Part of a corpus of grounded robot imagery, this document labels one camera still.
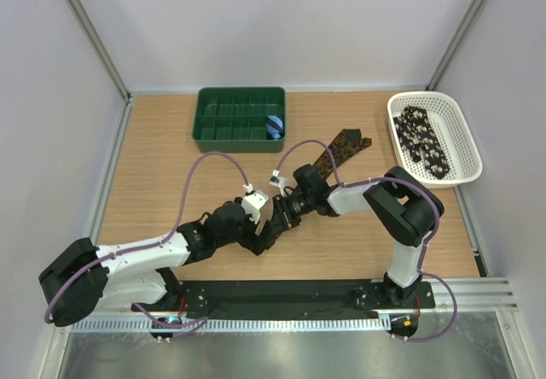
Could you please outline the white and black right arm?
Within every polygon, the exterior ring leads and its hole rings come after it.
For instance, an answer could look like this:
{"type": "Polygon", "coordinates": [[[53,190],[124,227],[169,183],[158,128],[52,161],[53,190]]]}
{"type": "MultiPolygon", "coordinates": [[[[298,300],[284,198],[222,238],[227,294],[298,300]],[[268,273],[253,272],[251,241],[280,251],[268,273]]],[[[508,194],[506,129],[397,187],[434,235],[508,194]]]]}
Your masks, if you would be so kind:
{"type": "Polygon", "coordinates": [[[425,246],[444,214],[440,199],[400,166],[355,185],[330,186],[309,164],[297,169],[293,177],[297,186],[282,187],[282,193],[273,197],[273,213],[258,234],[255,253],[272,247],[308,213],[339,217],[371,210],[394,240],[382,283],[386,301],[395,307],[412,301],[422,280],[425,246]]]}

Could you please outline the black tie with gold keys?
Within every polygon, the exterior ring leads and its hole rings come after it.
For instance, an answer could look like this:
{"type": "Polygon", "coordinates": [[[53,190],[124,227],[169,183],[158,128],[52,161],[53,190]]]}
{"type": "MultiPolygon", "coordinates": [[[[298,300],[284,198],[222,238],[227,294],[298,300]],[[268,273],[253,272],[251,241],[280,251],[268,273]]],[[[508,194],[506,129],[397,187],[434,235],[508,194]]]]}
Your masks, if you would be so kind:
{"type": "MultiPolygon", "coordinates": [[[[343,129],[328,145],[332,156],[334,157],[337,168],[346,163],[364,149],[372,145],[372,139],[363,137],[360,129],[343,129]]],[[[320,177],[327,180],[334,173],[334,165],[330,160],[327,151],[322,152],[319,158],[313,163],[320,177]]]]}

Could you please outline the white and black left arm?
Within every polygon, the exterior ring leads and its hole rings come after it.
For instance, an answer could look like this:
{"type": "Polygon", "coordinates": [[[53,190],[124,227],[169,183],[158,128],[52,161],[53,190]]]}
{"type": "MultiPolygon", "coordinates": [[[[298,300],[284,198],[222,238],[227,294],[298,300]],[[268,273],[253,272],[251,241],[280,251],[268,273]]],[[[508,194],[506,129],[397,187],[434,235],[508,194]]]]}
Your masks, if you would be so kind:
{"type": "Polygon", "coordinates": [[[65,327],[98,310],[174,309],[181,291],[173,268],[210,259],[230,244],[261,255],[276,242],[283,218],[264,219],[263,208],[236,198],[161,236],[121,245],[95,245],[88,237],[72,242],[38,277],[45,323],[65,327]]]}

